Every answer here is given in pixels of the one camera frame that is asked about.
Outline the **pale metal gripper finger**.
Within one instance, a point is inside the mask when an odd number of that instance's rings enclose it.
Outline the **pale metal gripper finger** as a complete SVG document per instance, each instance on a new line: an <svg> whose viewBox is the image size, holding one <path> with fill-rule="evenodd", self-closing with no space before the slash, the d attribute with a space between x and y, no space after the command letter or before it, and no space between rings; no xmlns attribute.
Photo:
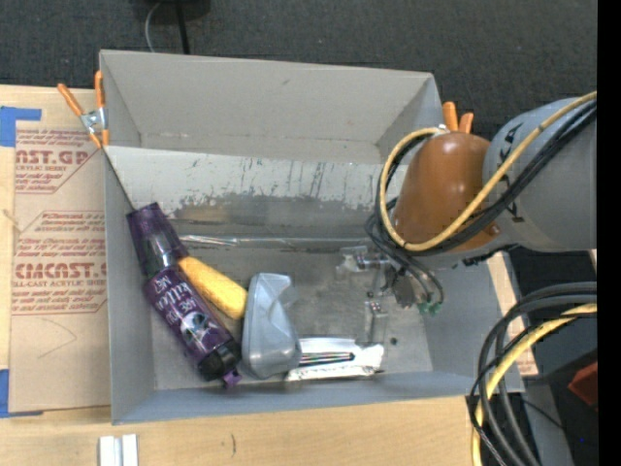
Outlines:
<svg viewBox="0 0 621 466"><path fill-rule="evenodd" d="M377 301L366 303L366 333L369 344L383 344L387 329L388 313Z"/></svg>
<svg viewBox="0 0 621 466"><path fill-rule="evenodd" d="M340 249L342 262L338 265L339 273L360 273L380 269L384 264L381 253L370 250L367 246L353 246Z"/></svg>

